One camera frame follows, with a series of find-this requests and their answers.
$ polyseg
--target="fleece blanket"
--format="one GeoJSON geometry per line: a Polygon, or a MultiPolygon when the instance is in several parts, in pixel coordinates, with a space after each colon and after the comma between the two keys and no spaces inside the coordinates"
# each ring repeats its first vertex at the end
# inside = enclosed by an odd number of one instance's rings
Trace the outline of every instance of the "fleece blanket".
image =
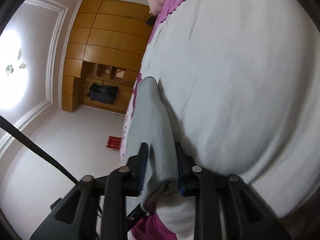
{"type": "Polygon", "coordinates": [[[152,214],[156,201],[177,190],[179,179],[177,155],[169,116],[161,101],[154,78],[146,77],[138,85],[135,114],[128,133],[127,150],[122,165],[137,155],[141,143],[148,145],[146,172],[141,174],[141,207],[152,214]]]}
{"type": "MultiPolygon", "coordinates": [[[[158,19],[141,78],[156,79],[175,140],[197,165],[239,174],[286,216],[319,184],[319,32],[297,0],[175,3],[158,19]]],[[[193,204],[157,202],[177,239],[193,239],[193,204]]]]}

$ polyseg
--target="metal bolt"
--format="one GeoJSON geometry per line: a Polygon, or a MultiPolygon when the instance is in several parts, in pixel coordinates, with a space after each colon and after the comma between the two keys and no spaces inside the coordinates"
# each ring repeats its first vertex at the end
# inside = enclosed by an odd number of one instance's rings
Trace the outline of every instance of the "metal bolt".
{"type": "Polygon", "coordinates": [[[123,172],[123,173],[126,173],[126,172],[129,172],[130,171],[130,168],[128,166],[122,166],[118,169],[119,172],[123,172]]]}
{"type": "Polygon", "coordinates": [[[239,181],[239,177],[237,175],[232,174],[229,176],[229,180],[232,182],[237,182],[239,181]]]}
{"type": "Polygon", "coordinates": [[[85,175],[81,180],[83,182],[89,182],[89,181],[93,180],[93,176],[92,175],[85,175]]]}
{"type": "Polygon", "coordinates": [[[202,168],[200,166],[193,166],[192,167],[192,171],[193,172],[201,172],[202,171],[202,168]]]}

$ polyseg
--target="cable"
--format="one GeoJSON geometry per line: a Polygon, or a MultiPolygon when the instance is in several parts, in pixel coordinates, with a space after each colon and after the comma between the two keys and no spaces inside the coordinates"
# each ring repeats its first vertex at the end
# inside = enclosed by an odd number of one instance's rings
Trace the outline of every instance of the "cable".
{"type": "Polygon", "coordinates": [[[17,128],[15,128],[11,123],[9,123],[6,119],[4,119],[0,115],[0,127],[5,130],[7,133],[11,134],[14,138],[16,138],[19,142],[21,142],[25,147],[29,150],[33,151],[39,157],[50,163],[52,166],[61,171],[64,175],[66,175],[74,184],[78,183],[78,180],[71,175],[60,163],[58,163],[54,158],[52,158],[49,154],[47,154],[44,150],[42,150],[38,145],[36,145],[33,141],[31,141],[27,136],[25,136],[22,132],[20,132],[17,128]]]}

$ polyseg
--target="wooden cabinet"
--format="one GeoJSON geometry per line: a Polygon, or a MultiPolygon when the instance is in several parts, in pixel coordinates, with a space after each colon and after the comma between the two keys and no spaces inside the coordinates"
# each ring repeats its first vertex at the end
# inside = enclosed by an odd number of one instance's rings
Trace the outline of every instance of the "wooden cabinet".
{"type": "Polygon", "coordinates": [[[66,57],[83,60],[85,47],[85,44],[69,43],[67,47],[66,57]]]}
{"type": "Polygon", "coordinates": [[[87,45],[84,60],[139,71],[142,55],[119,49],[87,45]]]}
{"type": "Polygon", "coordinates": [[[83,0],[78,13],[97,13],[102,0],[83,0]]]}
{"type": "Polygon", "coordinates": [[[115,0],[83,0],[70,33],[62,82],[62,109],[80,105],[125,114],[152,27],[148,6],[115,0]],[[115,73],[125,70],[124,78],[115,73]],[[93,83],[117,86],[113,104],[88,97],[93,83]]]}
{"type": "Polygon", "coordinates": [[[82,74],[82,60],[66,58],[64,61],[63,74],[81,78],[82,74]]]}
{"type": "Polygon", "coordinates": [[[148,39],[152,32],[152,27],[144,21],[109,14],[97,14],[93,28],[132,34],[145,39],[148,39]]]}
{"type": "Polygon", "coordinates": [[[71,30],[69,43],[87,44],[91,29],[74,28],[71,30]]]}
{"type": "Polygon", "coordinates": [[[87,44],[120,49],[143,55],[148,40],[127,33],[92,29],[87,44]]]}
{"type": "Polygon", "coordinates": [[[116,0],[103,0],[98,13],[119,15],[144,22],[150,18],[148,6],[116,0]]]}
{"type": "Polygon", "coordinates": [[[73,28],[92,28],[95,13],[78,13],[73,28]]]}

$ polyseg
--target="light fixture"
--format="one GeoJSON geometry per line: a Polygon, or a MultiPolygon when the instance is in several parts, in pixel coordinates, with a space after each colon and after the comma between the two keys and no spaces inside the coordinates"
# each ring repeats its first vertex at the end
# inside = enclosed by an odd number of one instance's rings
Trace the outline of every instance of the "light fixture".
{"type": "Polygon", "coordinates": [[[20,38],[14,30],[0,36],[0,109],[12,109],[27,88],[26,64],[21,60],[20,38]]]}

